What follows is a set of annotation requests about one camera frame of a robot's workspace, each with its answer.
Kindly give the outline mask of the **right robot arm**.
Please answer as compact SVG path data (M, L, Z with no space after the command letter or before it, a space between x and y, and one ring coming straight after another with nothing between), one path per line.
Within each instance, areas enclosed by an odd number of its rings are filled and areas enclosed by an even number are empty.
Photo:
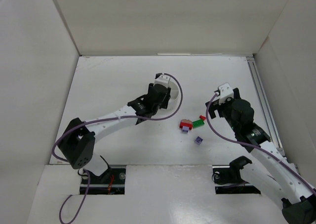
M249 183L269 197L289 224L312 224L316 221L316 189L302 178L276 149L268 134L254 123L254 109L241 99L239 90L225 83L218 87L206 104L206 121L217 115L224 118L239 144L260 162L268 173L257 168L252 160L240 156L226 166L213 168L213 180L229 184Z

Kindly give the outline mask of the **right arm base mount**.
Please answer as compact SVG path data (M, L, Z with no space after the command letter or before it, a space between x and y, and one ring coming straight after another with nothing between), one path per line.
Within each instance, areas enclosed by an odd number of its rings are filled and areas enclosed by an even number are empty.
M261 194L261 191L240 176L240 170L251 160L240 156L228 165L212 166L212 181L215 184L215 194Z

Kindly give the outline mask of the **green lego plate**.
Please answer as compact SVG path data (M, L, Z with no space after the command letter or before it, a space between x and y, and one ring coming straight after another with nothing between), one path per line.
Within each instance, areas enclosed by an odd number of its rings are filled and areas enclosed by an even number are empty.
M204 125L204 120L203 119L199 119L199 120L196 120L196 121L193 121L193 128L199 128L201 126Z

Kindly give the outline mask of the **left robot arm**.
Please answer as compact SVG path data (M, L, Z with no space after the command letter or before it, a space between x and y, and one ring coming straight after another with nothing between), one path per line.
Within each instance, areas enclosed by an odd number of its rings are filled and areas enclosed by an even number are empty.
M114 113L92 121L72 119L57 146L73 169L84 169L99 180L106 180L112 168L105 159L94 153L95 144L121 129L138 125L152 118L158 110L166 109L171 87L149 84L148 93L130 101Z

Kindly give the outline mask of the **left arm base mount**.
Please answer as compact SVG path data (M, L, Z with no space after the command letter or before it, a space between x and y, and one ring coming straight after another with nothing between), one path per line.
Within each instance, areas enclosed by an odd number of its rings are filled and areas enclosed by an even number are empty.
M124 195L126 166L112 166L110 175L101 180L99 177L90 173L90 185L88 195Z

